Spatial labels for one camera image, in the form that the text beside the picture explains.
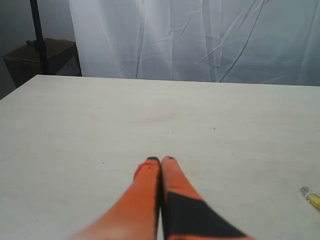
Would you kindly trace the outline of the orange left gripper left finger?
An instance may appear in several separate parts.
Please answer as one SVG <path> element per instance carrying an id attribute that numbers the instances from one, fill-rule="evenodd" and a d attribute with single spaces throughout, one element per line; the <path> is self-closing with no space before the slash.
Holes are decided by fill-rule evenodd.
<path id="1" fill-rule="evenodd" d="M 158 234 L 161 164 L 157 157 L 142 162 L 133 182 L 99 219 L 72 240 L 155 240 Z"/>

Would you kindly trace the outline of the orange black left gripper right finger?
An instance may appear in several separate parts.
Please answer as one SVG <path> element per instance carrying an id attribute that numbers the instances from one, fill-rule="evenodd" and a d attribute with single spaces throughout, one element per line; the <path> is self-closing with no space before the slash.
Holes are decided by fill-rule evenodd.
<path id="1" fill-rule="evenodd" d="M 252 240 L 217 214 L 191 185 L 178 161 L 161 162 L 164 202 L 163 235 L 166 240 Z"/>

